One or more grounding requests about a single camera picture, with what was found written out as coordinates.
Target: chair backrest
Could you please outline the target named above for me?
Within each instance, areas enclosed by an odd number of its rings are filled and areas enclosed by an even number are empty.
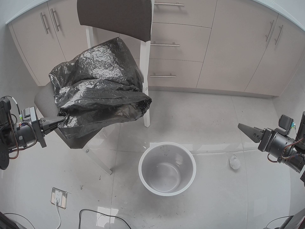
[[[150,41],[151,0],[77,0],[81,25]]]

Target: drawer handle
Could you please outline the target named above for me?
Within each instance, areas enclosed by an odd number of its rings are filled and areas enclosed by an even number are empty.
[[[44,21],[44,18],[43,18],[44,16],[45,16],[45,14],[40,13],[40,18],[41,18],[41,20],[42,20],[42,24],[43,24],[44,30],[45,30],[45,32],[46,32],[47,34],[49,34],[48,30],[49,30],[50,28],[49,28],[49,27],[47,28],[47,26],[46,26],[46,24],[45,24],[45,21]]]
[[[162,43],[153,42],[150,45],[151,46],[165,46],[165,47],[180,47],[180,45],[176,44],[175,42],[173,42],[173,44],[162,44]]]
[[[184,7],[182,3],[168,3],[168,2],[155,2],[155,5],[167,5],[167,6],[180,6]]]
[[[278,41],[279,41],[280,36],[281,36],[281,34],[282,34],[283,28],[284,28],[284,25],[282,25],[282,26],[280,27],[281,31],[280,31],[280,34],[278,35],[278,38],[277,38],[277,39],[274,39],[276,45],[278,44]]]
[[[56,21],[56,18],[55,18],[55,14],[54,13],[56,13],[56,10],[53,10],[53,9],[51,9],[51,14],[52,14],[52,17],[53,17],[53,20],[54,20],[54,24],[55,24],[55,27],[56,27],[56,30],[57,30],[57,32],[59,32],[59,24],[57,24],[57,21]]]
[[[172,74],[170,74],[170,75],[156,75],[156,74],[154,74],[154,75],[151,75],[151,76],[149,76],[149,77],[156,77],[156,78],[176,78],[176,76],[175,76],[175,75],[172,75]]]
[[[266,42],[268,42],[268,41],[269,41],[269,37],[270,37],[270,35],[272,34],[272,33],[271,33],[271,31],[272,31],[272,28],[273,28],[274,20],[273,20],[272,22],[270,21],[270,23],[271,23],[271,28],[270,28],[269,34],[268,34],[268,35],[266,35],[266,37],[267,37]]]

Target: robotic arm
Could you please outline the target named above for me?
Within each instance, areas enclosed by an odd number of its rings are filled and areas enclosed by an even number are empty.
[[[271,162],[284,163],[291,169],[300,173],[305,165],[305,111],[303,112],[301,123],[295,139],[288,136],[291,128],[295,127],[293,119],[282,115],[278,122],[279,127],[275,130],[266,128],[259,129],[244,124],[238,124],[238,128],[245,133],[252,141],[259,143],[258,149],[268,152],[268,160]],[[269,159],[269,155],[277,158],[276,161]],[[305,185],[305,172],[301,176],[301,181]]]
[[[55,116],[38,119],[35,107],[26,108],[19,112],[21,122],[13,123],[10,113],[11,103],[7,97],[0,98],[0,169],[5,170],[10,159],[10,153],[25,150],[37,142],[46,147],[44,136],[54,131],[59,122],[65,121],[68,116]]]

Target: outlet cover plate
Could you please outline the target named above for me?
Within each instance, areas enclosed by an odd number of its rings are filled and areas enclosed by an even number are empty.
[[[61,205],[58,205],[58,207],[64,208],[64,209],[65,209],[65,208],[66,208],[66,205],[67,205],[67,196],[68,196],[68,193],[65,192],[65,191],[63,191],[63,190],[60,190],[60,189],[58,189],[58,188],[55,188],[55,187],[52,188],[51,204],[54,204],[54,205],[55,205],[54,201],[55,201],[55,192],[56,192],[56,191],[59,191],[59,192],[63,193]]]

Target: chair seat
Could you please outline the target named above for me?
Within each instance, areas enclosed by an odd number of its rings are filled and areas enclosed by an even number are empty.
[[[43,86],[39,93],[36,94],[34,103],[44,117],[57,116],[59,108],[57,108],[54,101],[54,92],[51,82],[46,86]],[[66,139],[59,129],[55,130],[68,147],[73,149],[83,148],[99,131],[100,130],[94,131],[80,138]]]

